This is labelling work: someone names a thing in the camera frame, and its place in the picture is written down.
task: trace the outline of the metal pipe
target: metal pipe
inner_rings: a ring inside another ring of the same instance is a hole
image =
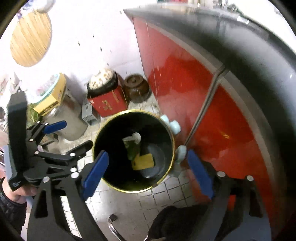
[[[220,77],[225,75],[228,72],[228,70],[225,71],[225,69],[226,69],[225,66],[222,65],[219,69],[217,69],[217,71],[213,75],[211,85],[210,85],[209,90],[207,92],[207,96],[205,98],[205,101],[202,104],[202,107],[200,109],[200,112],[198,113],[198,116],[197,116],[194,124],[193,124],[193,127],[191,128],[191,131],[184,143],[185,146],[188,145],[192,135],[196,132],[196,129],[200,125],[208,107],[210,106],[212,99],[216,93],[216,90],[218,89]]]

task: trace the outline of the gold rim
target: gold rim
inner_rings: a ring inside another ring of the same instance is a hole
[[[120,116],[120,115],[124,115],[124,114],[127,114],[127,113],[131,113],[131,112],[142,112],[142,113],[146,113],[148,115],[151,115],[153,117],[155,117],[156,119],[158,119],[162,125],[166,128],[166,130],[168,131],[168,133],[170,134],[171,136],[171,139],[172,139],[172,150],[173,150],[173,153],[172,153],[172,159],[170,161],[170,166],[167,170],[167,172],[164,174],[164,176],[156,183],[157,185],[159,185],[165,178],[166,176],[168,175],[168,173],[170,172],[173,164],[174,164],[174,160],[175,160],[175,139],[174,139],[174,135],[172,134],[171,130],[169,129],[168,125],[162,120],[160,119],[159,116],[155,115],[155,114],[152,114],[151,112],[148,112],[148,111],[145,111],[145,110],[137,110],[137,109],[132,109],[132,110],[125,110],[125,111],[121,111],[117,114],[114,114],[112,117],[110,117],[99,129],[98,131],[98,134],[96,135],[96,138],[94,140],[94,144],[96,142],[96,139],[98,138],[98,135],[100,134],[101,130],[105,127],[105,125],[107,125],[110,121],[112,121],[113,119],[115,119],[116,117]],[[93,144],[93,147],[92,147],[92,156],[93,156],[93,160],[95,160],[95,157],[94,157],[94,144]],[[125,193],[140,193],[140,192],[145,192],[151,188],[153,188],[153,186],[150,186],[146,189],[143,189],[143,190],[138,190],[138,191],[126,191],[126,190],[122,190],[122,189],[119,189],[117,187],[114,187],[113,185],[111,185],[110,183],[108,183],[103,177],[102,177],[102,180],[111,188],[117,190],[117,191],[120,191],[120,192],[125,192]]]

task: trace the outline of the sleeve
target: sleeve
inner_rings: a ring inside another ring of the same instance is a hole
[[[4,178],[0,179],[0,208],[7,220],[20,234],[25,224],[27,203],[19,204],[8,199],[2,188],[3,180]]]

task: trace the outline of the human hand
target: human hand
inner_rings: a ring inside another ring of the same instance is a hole
[[[26,202],[26,196],[34,196],[37,192],[37,189],[30,185],[24,185],[13,192],[10,189],[7,178],[4,178],[2,188],[7,198],[20,204]]]

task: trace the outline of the gray crate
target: gray crate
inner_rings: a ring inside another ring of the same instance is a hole
[[[81,118],[90,126],[99,123],[101,120],[100,115],[95,111],[87,98],[84,99],[82,104]]]

